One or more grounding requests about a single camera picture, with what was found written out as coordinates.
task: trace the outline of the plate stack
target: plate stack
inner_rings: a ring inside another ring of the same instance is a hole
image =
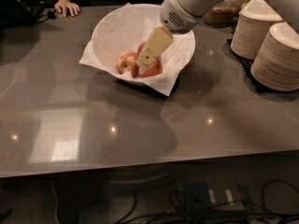
[[[251,0],[239,13],[231,48],[237,55],[254,60],[270,27],[283,19],[264,0]]]
[[[251,73],[256,80],[273,90],[299,89],[299,34],[287,22],[270,28]]]

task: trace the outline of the table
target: table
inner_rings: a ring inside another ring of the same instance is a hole
[[[80,64],[116,8],[1,31],[1,177],[299,149],[298,91],[257,93],[227,44],[231,27],[194,28],[170,97]]]

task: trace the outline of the white paper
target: white paper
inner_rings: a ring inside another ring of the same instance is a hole
[[[116,66],[122,53],[137,52],[138,46],[149,38],[151,31],[161,26],[159,12],[158,6],[126,5],[108,14],[94,29],[80,63],[107,71],[133,84],[150,86],[169,96],[180,70],[194,53],[193,32],[174,35],[173,44],[161,56],[163,72],[155,77],[133,78],[129,72],[120,75]]]

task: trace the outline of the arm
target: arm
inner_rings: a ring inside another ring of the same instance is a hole
[[[69,11],[72,17],[75,17],[80,12],[78,5],[71,3],[70,0],[58,0],[55,4],[55,9],[62,13],[64,17],[67,16],[67,11]]]

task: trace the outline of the hand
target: hand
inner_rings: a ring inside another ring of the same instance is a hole
[[[80,12],[78,5],[71,3],[69,0],[59,0],[54,7],[56,11],[63,14],[64,17],[67,17],[67,11],[69,11],[72,17],[77,16]]]

